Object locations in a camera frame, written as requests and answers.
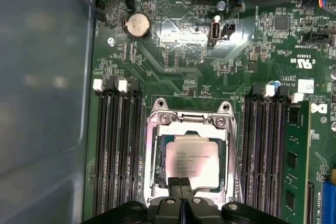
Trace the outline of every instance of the blue connector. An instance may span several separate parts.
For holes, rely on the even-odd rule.
[[[336,186],[329,181],[322,184],[322,224],[336,224]]]

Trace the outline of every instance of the capacitor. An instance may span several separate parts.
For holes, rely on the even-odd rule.
[[[124,21],[123,28],[132,39],[141,40],[151,34],[151,22],[146,15],[135,13]]]
[[[217,2],[216,7],[219,11],[223,11],[226,8],[226,2],[221,0],[221,1]]]
[[[274,81],[273,85],[274,85],[275,89],[278,89],[278,87],[281,86],[281,82],[280,81]]]
[[[332,80],[336,80],[336,69],[333,69],[330,73],[330,77]]]

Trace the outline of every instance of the screw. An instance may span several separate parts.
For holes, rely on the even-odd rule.
[[[216,124],[217,124],[218,126],[224,126],[224,124],[225,124],[225,120],[224,120],[224,118],[217,118],[217,119],[216,119]]]
[[[160,115],[160,122],[165,123],[167,121],[167,116],[165,114]]]
[[[238,206],[235,205],[235,204],[230,204],[227,207],[230,208],[231,210],[234,210],[234,211],[238,209]]]
[[[226,8],[226,3],[225,3],[225,1],[222,0],[222,1],[217,2],[216,7],[217,7],[217,9],[220,10],[220,11],[225,10],[225,8]]]
[[[114,47],[116,43],[116,40],[113,39],[112,37],[107,39],[107,44],[109,44],[110,47]]]
[[[199,204],[199,203],[201,203],[201,200],[200,199],[193,199],[193,203]]]

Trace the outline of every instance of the sticker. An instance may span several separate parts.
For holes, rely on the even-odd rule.
[[[314,80],[299,79],[298,93],[314,94]]]
[[[311,104],[311,113],[319,112],[320,114],[327,114],[328,113],[328,105],[325,103],[322,104]]]

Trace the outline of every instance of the motherboard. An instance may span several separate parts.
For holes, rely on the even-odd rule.
[[[181,176],[219,207],[335,222],[336,16],[303,0],[101,4],[84,220]]]

